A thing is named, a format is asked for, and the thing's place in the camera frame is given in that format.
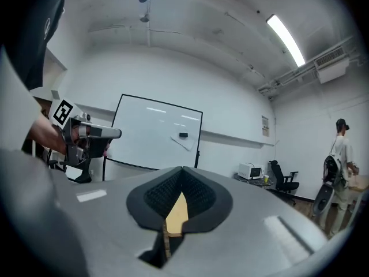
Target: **sign on wall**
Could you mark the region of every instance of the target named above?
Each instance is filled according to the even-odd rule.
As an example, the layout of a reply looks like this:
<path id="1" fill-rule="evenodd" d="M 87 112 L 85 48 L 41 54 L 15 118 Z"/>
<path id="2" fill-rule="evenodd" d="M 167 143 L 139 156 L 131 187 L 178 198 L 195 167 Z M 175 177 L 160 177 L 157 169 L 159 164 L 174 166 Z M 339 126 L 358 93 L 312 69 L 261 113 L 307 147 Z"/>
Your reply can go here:
<path id="1" fill-rule="evenodd" d="M 262 116 L 261 117 L 261 122 L 262 122 L 263 136 L 269 137 L 269 120 L 268 120 L 268 118 Z"/>

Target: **paper on whiteboard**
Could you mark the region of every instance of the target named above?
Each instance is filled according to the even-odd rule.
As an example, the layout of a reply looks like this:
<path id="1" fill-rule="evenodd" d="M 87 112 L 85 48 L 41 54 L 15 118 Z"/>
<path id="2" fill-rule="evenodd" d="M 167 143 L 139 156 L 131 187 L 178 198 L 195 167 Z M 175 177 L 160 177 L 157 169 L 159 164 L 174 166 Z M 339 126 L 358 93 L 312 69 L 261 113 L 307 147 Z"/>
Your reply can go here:
<path id="1" fill-rule="evenodd" d="M 178 134 L 173 134 L 171 139 L 174 140 L 176 143 L 180 144 L 183 148 L 188 151 L 191 151 L 192 147 L 194 146 L 195 140 L 190 137 L 179 137 Z"/>

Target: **wooden piece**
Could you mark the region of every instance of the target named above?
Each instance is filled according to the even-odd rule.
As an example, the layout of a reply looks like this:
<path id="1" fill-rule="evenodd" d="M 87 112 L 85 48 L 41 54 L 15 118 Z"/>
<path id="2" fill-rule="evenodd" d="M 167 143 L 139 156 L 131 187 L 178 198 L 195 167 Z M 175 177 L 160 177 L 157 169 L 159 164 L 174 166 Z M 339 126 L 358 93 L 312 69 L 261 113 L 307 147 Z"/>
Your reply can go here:
<path id="1" fill-rule="evenodd" d="M 188 219 L 186 198 L 181 193 L 166 219 L 168 235 L 170 237 L 182 236 L 182 224 Z"/>
<path id="2" fill-rule="evenodd" d="M 369 188 L 369 177 L 367 175 L 353 175 L 349 180 L 350 190 L 362 192 Z"/>

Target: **air conditioning unit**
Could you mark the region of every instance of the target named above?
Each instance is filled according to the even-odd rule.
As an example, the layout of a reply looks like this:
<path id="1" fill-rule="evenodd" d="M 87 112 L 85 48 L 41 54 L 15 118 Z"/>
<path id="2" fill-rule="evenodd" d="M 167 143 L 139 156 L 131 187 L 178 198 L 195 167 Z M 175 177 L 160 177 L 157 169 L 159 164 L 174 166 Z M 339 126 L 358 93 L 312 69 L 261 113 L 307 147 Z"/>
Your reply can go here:
<path id="1" fill-rule="evenodd" d="M 341 46 L 314 59 L 314 65 L 321 83 L 344 75 L 349 63 L 350 60 Z"/>

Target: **black shirt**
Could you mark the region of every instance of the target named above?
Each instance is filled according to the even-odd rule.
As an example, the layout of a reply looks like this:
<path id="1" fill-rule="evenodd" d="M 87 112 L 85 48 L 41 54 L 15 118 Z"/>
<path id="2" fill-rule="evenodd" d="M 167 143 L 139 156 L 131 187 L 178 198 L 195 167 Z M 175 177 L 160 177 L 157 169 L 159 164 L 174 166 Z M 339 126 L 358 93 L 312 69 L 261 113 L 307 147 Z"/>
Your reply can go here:
<path id="1" fill-rule="evenodd" d="M 58 27 L 64 0 L 2 0 L 2 44 L 28 89 L 42 86 L 47 42 Z"/>

